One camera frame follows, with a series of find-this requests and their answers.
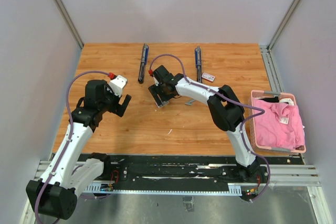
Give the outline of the silver staple strip block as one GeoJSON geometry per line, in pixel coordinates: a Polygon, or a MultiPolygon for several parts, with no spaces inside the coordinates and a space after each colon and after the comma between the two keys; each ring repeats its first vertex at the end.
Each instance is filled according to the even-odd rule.
{"type": "Polygon", "coordinates": [[[158,108],[161,108],[161,107],[169,104],[169,101],[163,101],[163,102],[159,102],[159,103],[156,102],[155,104],[158,108]]]}

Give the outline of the unloaded silver staples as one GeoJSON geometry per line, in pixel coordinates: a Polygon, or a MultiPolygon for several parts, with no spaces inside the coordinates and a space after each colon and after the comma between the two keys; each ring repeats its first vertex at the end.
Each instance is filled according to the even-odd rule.
{"type": "Polygon", "coordinates": [[[192,103],[193,103],[194,101],[195,101],[194,99],[191,99],[191,100],[185,102],[185,105],[192,105],[192,103]]]}

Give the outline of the blue stapler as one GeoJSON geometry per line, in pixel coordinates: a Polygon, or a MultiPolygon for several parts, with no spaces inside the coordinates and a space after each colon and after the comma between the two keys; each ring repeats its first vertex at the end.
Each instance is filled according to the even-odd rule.
{"type": "Polygon", "coordinates": [[[195,52],[195,68],[196,68],[196,76],[197,82],[202,82],[202,50],[199,46],[197,46],[194,50],[195,52]]]}
{"type": "Polygon", "coordinates": [[[145,68],[148,61],[148,53],[149,53],[149,46],[147,44],[143,44],[142,55],[140,60],[139,76],[138,76],[139,84],[142,84],[144,82],[145,68]]]}

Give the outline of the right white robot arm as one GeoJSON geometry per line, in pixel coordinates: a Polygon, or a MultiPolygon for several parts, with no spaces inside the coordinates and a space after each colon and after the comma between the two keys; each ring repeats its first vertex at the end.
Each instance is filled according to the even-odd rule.
{"type": "Polygon", "coordinates": [[[149,87],[158,107],[176,96],[189,97],[208,106],[214,124],[226,132],[235,151],[238,177],[250,182],[257,175],[259,162],[244,126],[244,108],[230,86],[207,86],[185,74],[173,75],[163,65],[149,70],[154,84],[149,87]]]}

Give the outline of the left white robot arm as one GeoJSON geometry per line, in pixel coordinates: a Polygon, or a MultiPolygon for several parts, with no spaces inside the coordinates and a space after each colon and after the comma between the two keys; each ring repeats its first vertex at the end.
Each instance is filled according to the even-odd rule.
{"type": "Polygon", "coordinates": [[[122,91],[128,81],[121,75],[105,80],[90,80],[85,95],[72,112],[65,137],[50,165],[38,180],[30,180],[26,193],[35,214],[67,220],[73,214],[77,200],[96,178],[112,176],[110,156],[92,153],[77,168],[76,162],[83,147],[99,126],[104,113],[122,117],[131,100],[126,95],[120,103],[122,91]]]}

